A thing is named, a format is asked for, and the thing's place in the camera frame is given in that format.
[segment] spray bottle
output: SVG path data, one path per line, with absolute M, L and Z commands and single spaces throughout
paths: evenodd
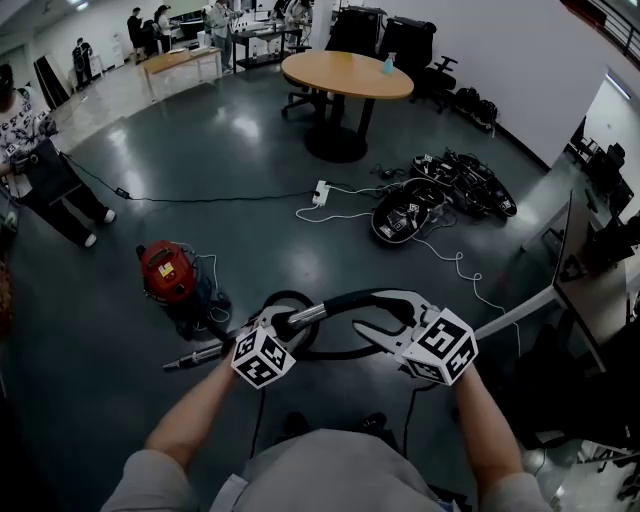
M 384 65 L 382 66 L 382 72 L 386 75 L 390 75 L 393 72 L 393 63 L 396 60 L 396 54 L 394 52 L 389 52 L 389 56 L 387 60 L 384 61 Z

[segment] extension cord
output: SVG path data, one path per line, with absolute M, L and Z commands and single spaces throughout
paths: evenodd
M 318 207 L 324 206 L 327 204 L 327 199 L 329 197 L 329 190 L 331 188 L 327 185 L 326 181 L 319 180 L 318 186 L 316 187 L 316 191 L 313 193 L 313 198 L 311 202 Z

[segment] dark gray floor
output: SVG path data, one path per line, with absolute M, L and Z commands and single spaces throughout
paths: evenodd
M 355 164 L 317 160 L 303 144 L 310 126 L 305 108 L 280 117 L 290 86 L 270 70 L 243 73 L 203 85 L 154 105 L 90 137 L 73 156 L 113 186 L 135 196 L 192 198 L 268 195 L 314 189 L 318 179 L 376 186 L 375 164 L 408 167 L 418 153 L 445 146 L 488 161 L 519 203 L 517 218 L 473 221 L 459 215 L 455 228 L 430 241 L 446 256 L 462 251 L 461 269 L 482 272 L 479 292 L 511 308 L 541 290 L 551 269 L 544 258 L 518 251 L 539 217 L 566 197 L 575 176 L 548 175 L 511 143 L 481 133 L 432 105 L 378 102 L 370 151 Z M 356 126 L 362 102 L 347 101 L 345 124 Z M 24 211 L 10 253 L 15 322 L 3 369 L 25 445 L 59 497 L 62 510 L 96 510 L 120 478 L 127 456 L 162 414 L 210 367 L 165 375 L 160 366 L 192 350 L 160 308 L 142 293 L 136 245 L 156 239 L 190 243 L 218 255 L 218 278 L 241 324 L 265 298 L 294 289 L 322 300 L 372 287 L 414 289 L 447 306 L 472 326 L 499 313 L 473 295 L 455 266 L 424 246 L 383 249 L 372 243 L 368 218 L 312 225 L 294 212 L 299 197 L 259 203 L 163 205 L 125 202 L 87 183 L 118 212 L 98 228 L 98 243 L 79 249 Z M 332 192 L 317 217 L 369 211 L 367 197 Z M 523 350 L 549 313 L 521 323 Z M 376 318 L 375 313 L 363 313 Z M 345 316 L 321 327 L 316 349 L 364 346 Z M 501 365 L 516 357 L 515 331 L 481 345 Z M 410 390 L 419 382 L 399 373 L 382 355 L 354 362 L 300 363 L 269 387 L 258 447 L 276 437 L 286 412 L 302 411 L 313 426 L 348 427 L 383 411 L 401 438 Z M 249 454 L 259 394 L 238 383 L 206 448 L 191 471 L 208 509 L 223 480 L 240 472 Z M 438 388 L 418 396 L 409 458 L 428 483 L 475 496 L 458 427 L 450 419 L 452 395 Z

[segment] shelf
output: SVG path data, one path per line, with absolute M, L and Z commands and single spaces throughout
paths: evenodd
M 281 60 L 286 59 L 289 56 L 289 52 L 284 52 L 282 55 L 270 53 L 268 55 L 258 55 L 255 59 L 249 57 L 247 59 L 237 59 L 236 66 L 243 67 L 244 69 L 258 68 L 260 66 L 267 66 L 269 64 L 279 64 Z

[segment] black cable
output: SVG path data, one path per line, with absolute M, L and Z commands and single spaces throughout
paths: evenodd
M 437 385 L 438 385 L 437 383 L 434 383 L 434 384 L 431 384 L 430 386 L 425 386 L 424 388 L 415 388 L 411 392 L 411 402 L 409 402 L 409 410 L 407 411 L 407 419 L 404 422 L 404 439 L 402 440 L 402 454 L 404 455 L 405 459 L 408 459 L 408 456 L 407 456 L 407 443 L 408 443 L 408 439 L 409 439 L 409 422 L 411 421 L 411 413 L 413 412 L 413 404 L 416 401 L 416 395 L 420 391 L 429 391 L 429 390 L 435 388 Z
M 350 352 L 301 352 L 296 354 L 298 361 L 350 361 L 353 359 L 360 359 L 361 357 L 368 357 L 374 354 L 383 352 L 382 347 L 371 345 L 369 347 L 360 348 L 358 350 L 352 350 Z
M 73 158 L 71 158 L 66 153 L 60 152 L 62 156 L 68 159 L 71 163 L 73 163 L 78 169 L 82 172 L 91 176 L 94 180 L 97 180 L 106 188 L 111 190 L 117 196 L 126 199 L 128 201 L 149 201 L 152 203 L 218 203 L 218 202 L 231 202 L 231 201 L 264 201 L 269 199 L 284 199 L 287 197 L 298 197 L 304 196 L 307 194 L 313 194 L 315 190 L 306 190 L 304 192 L 292 192 L 290 194 L 282 194 L 278 196 L 260 196 L 260 197 L 214 197 L 210 199 L 154 199 L 151 197 L 131 197 L 126 190 L 123 189 L 114 189 L 111 185 L 103 181 L 101 178 L 96 176 L 95 174 L 87 171 L 84 167 L 82 167 L 78 162 L 76 162 Z
M 256 429 L 253 432 L 253 441 L 251 441 L 251 454 L 249 459 L 253 459 L 256 453 L 256 441 L 258 440 L 258 432 L 260 432 L 260 423 L 262 422 L 262 413 L 264 412 L 264 401 L 267 398 L 266 386 L 260 390 L 260 408 L 258 409 L 258 418 L 256 419 Z

